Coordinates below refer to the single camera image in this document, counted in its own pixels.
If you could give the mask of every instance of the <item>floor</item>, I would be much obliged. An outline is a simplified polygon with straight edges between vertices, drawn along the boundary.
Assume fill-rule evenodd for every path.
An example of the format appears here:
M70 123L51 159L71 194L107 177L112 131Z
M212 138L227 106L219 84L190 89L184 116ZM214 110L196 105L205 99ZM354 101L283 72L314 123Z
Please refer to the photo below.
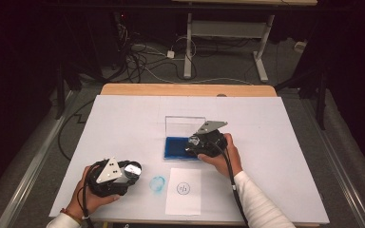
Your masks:
M293 50L295 43L288 39L279 44L267 44L262 57L269 77L267 85L274 86L291 77L301 57L300 53ZM182 79L183 61L160 61L169 50L168 47L157 43L140 43L134 49L136 53L139 51L139 63L146 61L145 72L140 74L138 70L134 71L136 64L130 60L129 79L126 72L114 81L262 85L251 56L251 51L256 50L258 44L257 40L198 40L197 53L193 58L196 77L185 80ZM175 59L181 58L183 52L178 51ZM103 68L105 75L112 72L108 66ZM86 75L81 78L83 88L67 94L67 109L60 120L54 119L57 101L55 94L52 95L51 111L0 180L0 227L45 227L51 220L48 213L67 171L66 157L72 156L83 132L84 122L91 109L89 102L100 93L103 86ZM297 92L295 88L285 88L278 95L284 101L331 221L321 227L365 227L365 159L362 153L346 123L340 118L329 91L324 131L319 129L314 119L315 101L302 100ZM104 225L98 222L96 227ZM125 227L126 224L113 226ZM128 226L159 227L147 224Z

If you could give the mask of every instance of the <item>dark background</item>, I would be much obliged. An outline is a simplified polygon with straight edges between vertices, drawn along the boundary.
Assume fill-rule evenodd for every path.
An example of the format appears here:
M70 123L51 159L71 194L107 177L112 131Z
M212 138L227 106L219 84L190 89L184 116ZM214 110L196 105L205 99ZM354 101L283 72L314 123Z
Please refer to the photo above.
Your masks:
M343 7L354 2L354 13L323 17L317 25L296 16L277 16L270 38L272 42L287 37L303 41L313 35L297 74L316 63L323 64L338 110L365 155L365 0L318 4ZM130 14L133 26L147 36L160 34L154 38L167 44L185 30L185 21L178 13L168 13L169 20L148 14ZM86 19L91 20L90 31L86 31ZM72 13L65 20L62 14L42 10L35 1L0 0L0 177L47 115L51 107L48 96L55 88L59 64L74 62L100 75L100 66L119 58L111 55L112 51L106 52L116 48L107 19L108 14ZM64 76L69 86L78 87L77 80ZM317 87L316 81L309 79L297 86L309 86L310 82Z

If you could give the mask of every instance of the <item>table leg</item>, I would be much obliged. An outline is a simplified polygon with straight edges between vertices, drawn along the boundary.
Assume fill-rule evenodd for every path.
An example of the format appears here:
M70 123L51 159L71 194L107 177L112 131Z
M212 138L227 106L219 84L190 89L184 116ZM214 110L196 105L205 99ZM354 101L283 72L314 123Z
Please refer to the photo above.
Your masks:
M254 61L256 62L257 70L259 72L259 78L263 83L268 82L268 76L266 75L265 67L263 66L263 62L261 60L262 53L265 49L266 42L268 41L269 32L271 31L272 23L274 22L275 15L270 15L268 18L268 22L266 23L265 29L262 34L262 38L260 40L259 51L254 51Z
M188 13L188 19L186 23L186 51L185 51L185 61L183 66L183 77L185 79L191 78L191 37L192 37L192 13Z

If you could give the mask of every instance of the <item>black cable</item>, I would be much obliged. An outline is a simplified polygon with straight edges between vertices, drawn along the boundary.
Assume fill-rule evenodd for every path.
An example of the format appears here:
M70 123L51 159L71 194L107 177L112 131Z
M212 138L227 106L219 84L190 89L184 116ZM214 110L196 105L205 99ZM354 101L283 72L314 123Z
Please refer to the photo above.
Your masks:
M94 99L87 102L86 104L83 104L81 107L79 107L72 115L70 115L64 122L64 124L62 124L61 128L59 129L59 132L58 132L58 137L57 137L57 142L58 142L58 147L59 147L59 151L61 152L61 154L68 160L70 161L70 157L68 157L66 154L65 154L65 151L64 149L62 148L62 145L61 145L61 135L62 135L62 131L64 130L65 126L67 125L67 123L70 121L70 119L74 116L77 116L77 113L82 110L82 108L86 107L87 105L89 105L90 103L93 103L94 102Z
M91 222L90 215L89 215L87 205L86 205L86 188L88 187L87 186L87 181L90 177L90 173L93 170L93 168L96 167L97 164L98 164L98 162L95 162L93 165L91 165L88 168L88 170L86 172L86 175L85 175L85 181L84 181L84 184L83 184L83 188L82 188L82 211L83 211L83 215L84 215L83 220L86 221L88 228L94 228L94 225Z
M245 217L245 214L244 214L244 210L242 209L242 205L241 205L241 202L240 202L240 197L239 197L239 192L237 191L237 187L236 187L236 183L234 182L234 176L233 176L233 168L232 168L232 164L230 162L230 159L227 158L228 156L228 153L229 151L227 150L226 148L226 152L227 152L227 156L226 154L221 150L220 147L218 147L214 142L210 142L216 149L219 150L219 152L221 152L221 154L223 155L224 157L224 160L226 161L226 164L227 164L227 169L229 171L229 177L230 177L230 182L231 182L231 185L232 185L232 188L233 188L233 195L234 195L234 198L236 200L236 204L237 206L239 207L239 210L240 210L240 213L241 213L241 216L242 216L242 219L244 220L245 222L245 226L249 227L248 225L248 220L247 218Z

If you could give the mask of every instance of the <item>person's left hand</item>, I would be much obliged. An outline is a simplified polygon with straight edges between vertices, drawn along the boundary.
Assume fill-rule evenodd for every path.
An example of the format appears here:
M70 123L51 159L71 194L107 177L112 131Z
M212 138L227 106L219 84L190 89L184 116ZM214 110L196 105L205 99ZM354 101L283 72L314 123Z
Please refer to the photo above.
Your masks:
M67 211L78 219L82 219L82 217L83 217L83 211L82 211L81 206L79 205L78 198L79 198L79 201L82 203L83 190L81 190L81 189L83 188L85 178L86 178L86 173L87 173L87 170L89 169L89 167L90 166L85 168L82 179L79 180L78 184L76 185L75 191L73 192L72 200L70 201L69 205L67 206ZM101 197L94 195L90 191L90 188L87 186L86 187L87 210L90 214L93 214L100 206L103 206L103 205L109 204L113 201L116 201L120 197L121 196L119 196L119 195L113 195L113 196L101 198Z

